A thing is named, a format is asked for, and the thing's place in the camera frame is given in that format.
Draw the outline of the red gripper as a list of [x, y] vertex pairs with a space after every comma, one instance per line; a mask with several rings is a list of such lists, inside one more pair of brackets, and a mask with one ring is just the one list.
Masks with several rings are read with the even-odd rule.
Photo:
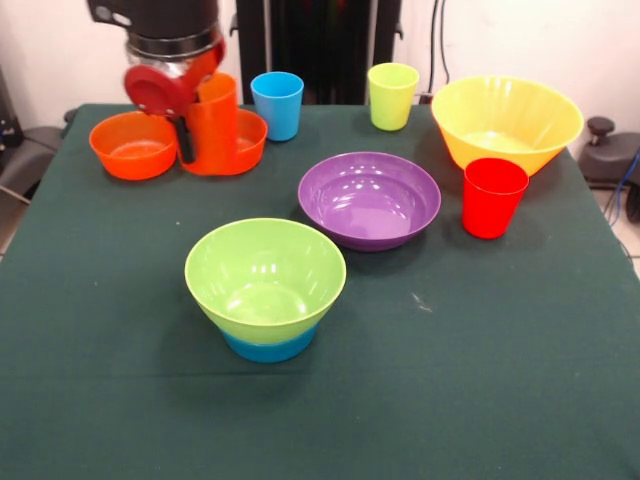
[[131, 102], [150, 115], [175, 118], [174, 129], [181, 161], [196, 160], [191, 133], [184, 115], [196, 102], [199, 86], [209, 80], [226, 54], [224, 40], [195, 57], [152, 59], [127, 49], [129, 68], [124, 88]]

